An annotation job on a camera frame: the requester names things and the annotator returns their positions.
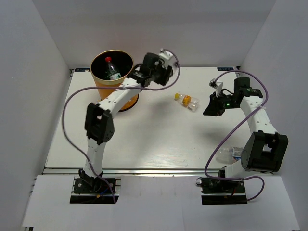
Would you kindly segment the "large red-label clear bottle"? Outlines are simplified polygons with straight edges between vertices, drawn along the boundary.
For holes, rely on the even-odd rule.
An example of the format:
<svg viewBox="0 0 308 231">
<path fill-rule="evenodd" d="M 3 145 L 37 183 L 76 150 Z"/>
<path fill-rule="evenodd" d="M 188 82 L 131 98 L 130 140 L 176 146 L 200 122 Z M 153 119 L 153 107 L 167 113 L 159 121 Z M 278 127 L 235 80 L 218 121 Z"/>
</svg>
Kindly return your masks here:
<svg viewBox="0 0 308 231">
<path fill-rule="evenodd" d="M 106 57 L 105 62 L 106 62 L 106 74 L 107 74 L 108 79 L 109 80 L 120 79 L 122 76 L 118 68 L 112 63 L 112 58 Z"/>
</svg>

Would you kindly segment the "black-label small clear bottle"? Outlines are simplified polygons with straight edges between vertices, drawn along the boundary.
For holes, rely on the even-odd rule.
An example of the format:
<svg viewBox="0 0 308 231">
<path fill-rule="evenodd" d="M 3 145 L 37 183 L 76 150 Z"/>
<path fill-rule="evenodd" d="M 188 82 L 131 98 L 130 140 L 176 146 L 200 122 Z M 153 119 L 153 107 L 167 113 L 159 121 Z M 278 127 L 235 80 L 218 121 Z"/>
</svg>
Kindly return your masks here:
<svg viewBox="0 0 308 231">
<path fill-rule="evenodd" d="M 172 68 L 173 68 L 174 70 L 179 69 L 179 67 L 180 67 L 180 65 L 179 65 L 178 62 L 174 62 L 173 65 L 172 65 Z"/>
</svg>

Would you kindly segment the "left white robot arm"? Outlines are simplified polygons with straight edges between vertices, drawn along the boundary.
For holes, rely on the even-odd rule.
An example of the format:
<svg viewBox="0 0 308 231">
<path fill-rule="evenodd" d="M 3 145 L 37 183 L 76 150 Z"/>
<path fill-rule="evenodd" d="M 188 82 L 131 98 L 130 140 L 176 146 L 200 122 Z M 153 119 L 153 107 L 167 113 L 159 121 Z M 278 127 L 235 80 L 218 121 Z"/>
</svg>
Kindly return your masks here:
<svg viewBox="0 0 308 231">
<path fill-rule="evenodd" d="M 147 53 L 140 64 L 119 50 L 105 51 L 96 56 L 90 73 L 99 90 L 101 101 L 90 103 L 86 111 L 85 130 L 88 141 L 86 164 L 80 178 L 91 192 L 102 186 L 102 160 L 105 146 L 115 132 L 113 119 L 136 102 L 139 93 L 155 82 L 165 86 L 176 65 L 173 53 L 162 49 L 159 54 Z"/>
</svg>

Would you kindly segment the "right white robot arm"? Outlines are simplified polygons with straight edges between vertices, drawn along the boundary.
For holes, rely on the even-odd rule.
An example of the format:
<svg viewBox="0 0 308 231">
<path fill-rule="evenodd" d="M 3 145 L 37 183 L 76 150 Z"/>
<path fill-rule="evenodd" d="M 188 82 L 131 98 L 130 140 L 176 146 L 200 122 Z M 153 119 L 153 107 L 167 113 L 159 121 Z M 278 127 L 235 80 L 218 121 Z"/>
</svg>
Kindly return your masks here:
<svg viewBox="0 0 308 231">
<path fill-rule="evenodd" d="M 209 105 L 203 114 L 221 116 L 227 109 L 240 108 L 251 133 L 241 152 L 240 160 L 224 166 L 219 172 L 218 188 L 228 192 L 235 186 L 235 180 L 248 178 L 256 172 L 278 172 L 289 140 L 270 122 L 264 107 L 266 100 L 261 90 L 250 87 L 248 77 L 235 79 L 233 93 L 229 95 L 223 93 L 221 81 L 213 79 L 209 85 L 215 92 L 210 95 Z"/>
</svg>

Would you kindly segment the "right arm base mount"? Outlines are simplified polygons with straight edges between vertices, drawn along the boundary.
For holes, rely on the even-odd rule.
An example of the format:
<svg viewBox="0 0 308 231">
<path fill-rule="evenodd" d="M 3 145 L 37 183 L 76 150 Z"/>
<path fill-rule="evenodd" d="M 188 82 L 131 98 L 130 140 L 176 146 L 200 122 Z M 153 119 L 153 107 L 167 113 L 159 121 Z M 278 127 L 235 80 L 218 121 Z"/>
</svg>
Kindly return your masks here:
<svg viewBox="0 0 308 231">
<path fill-rule="evenodd" d="M 200 177 L 195 183 L 201 188 L 202 205 L 247 204 L 246 190 L 242 181 Z"/>
</svg>

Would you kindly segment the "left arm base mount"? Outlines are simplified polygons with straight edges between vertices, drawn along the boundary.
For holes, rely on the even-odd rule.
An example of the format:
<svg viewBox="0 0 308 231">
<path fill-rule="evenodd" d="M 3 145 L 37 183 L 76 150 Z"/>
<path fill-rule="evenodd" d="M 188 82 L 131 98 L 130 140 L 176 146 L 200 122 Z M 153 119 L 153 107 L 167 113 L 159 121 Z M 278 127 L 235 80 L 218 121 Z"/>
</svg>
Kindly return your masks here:
<svg viewBox="0 0 308 231">
<path fill-rule="evenodd" d="M 85 181 L 75 178 L 70 196 L 70 204 L 96 204 L 113 205 L 114 199 L 109 186 L 99 180 L 98 184 L 91 188 Z"/>
</svg>

